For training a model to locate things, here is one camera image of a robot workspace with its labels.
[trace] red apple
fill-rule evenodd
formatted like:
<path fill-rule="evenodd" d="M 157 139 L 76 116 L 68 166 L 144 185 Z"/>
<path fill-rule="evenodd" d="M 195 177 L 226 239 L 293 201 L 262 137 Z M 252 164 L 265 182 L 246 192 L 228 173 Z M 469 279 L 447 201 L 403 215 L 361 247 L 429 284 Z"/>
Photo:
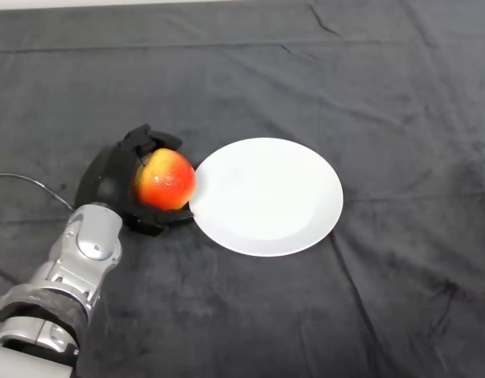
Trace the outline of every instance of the red apple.
<path fill-rule="evenodd" d="M 181 209 L 195 190 L 195 171 L 181 154 L 156 150 L 136 174 L 140 202 L 162 210 Z"/>

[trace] silver robot arm segment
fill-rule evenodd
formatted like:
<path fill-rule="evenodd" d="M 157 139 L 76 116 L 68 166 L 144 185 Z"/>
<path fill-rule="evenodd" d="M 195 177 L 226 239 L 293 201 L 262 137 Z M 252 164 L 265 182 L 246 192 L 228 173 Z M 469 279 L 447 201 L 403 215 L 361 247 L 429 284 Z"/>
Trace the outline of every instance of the silver robot arm segment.
<path fill-rule="evenodd" d="M 106 274 L 120 261 L 120 216 L 81 206 L 29 283 L 0 298 L 0 378 L 68 378 Z"/>

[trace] white wall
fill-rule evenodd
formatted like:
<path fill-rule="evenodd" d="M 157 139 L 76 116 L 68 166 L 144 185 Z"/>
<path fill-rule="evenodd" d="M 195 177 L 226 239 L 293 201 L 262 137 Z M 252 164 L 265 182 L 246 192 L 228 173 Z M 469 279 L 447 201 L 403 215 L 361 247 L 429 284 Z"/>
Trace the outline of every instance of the white wall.
<path fill-rule="evenodd" d="M 66 6 L 112 6 L 162 2 L 206 2 L 220 0 L 0 0 L 0 9 L 61 8 Z"/>

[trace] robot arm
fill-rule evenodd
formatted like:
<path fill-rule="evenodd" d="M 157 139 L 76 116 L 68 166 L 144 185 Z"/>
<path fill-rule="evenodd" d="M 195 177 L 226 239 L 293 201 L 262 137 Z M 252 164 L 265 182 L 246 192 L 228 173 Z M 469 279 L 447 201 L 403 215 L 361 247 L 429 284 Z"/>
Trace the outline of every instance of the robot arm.
<path fill-rule="evenodd" d="M 75 213 L 29 283 L 0 298 L 0 378 L 69 378 L 100 299 L 106 274 L 120 261 L 123 225 L 158 235 L 192 217 L 188 210 L 162 212 L 135 200 L 140 159 L 181 142 L 143 125 L 105 148 L 80 181 Z"/>

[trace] black fabric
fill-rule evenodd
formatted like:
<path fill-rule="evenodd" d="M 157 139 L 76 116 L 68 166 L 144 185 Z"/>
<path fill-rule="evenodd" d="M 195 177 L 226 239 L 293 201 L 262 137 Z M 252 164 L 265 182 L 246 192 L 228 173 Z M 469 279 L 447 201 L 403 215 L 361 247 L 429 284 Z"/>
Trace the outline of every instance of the black fabric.
<path fill-rule="evenodd" d="M 143 123 L 195 164 L 250 137 L 302 143 L 345 207 L 285 258 L 195 224 L 124 233 L 81 376 L 485 377 L 485 0 L 0 12 L 0 171 L 73 199 Z M 26 280 L 67 215 L 0 181 L 0 268 Z"/>

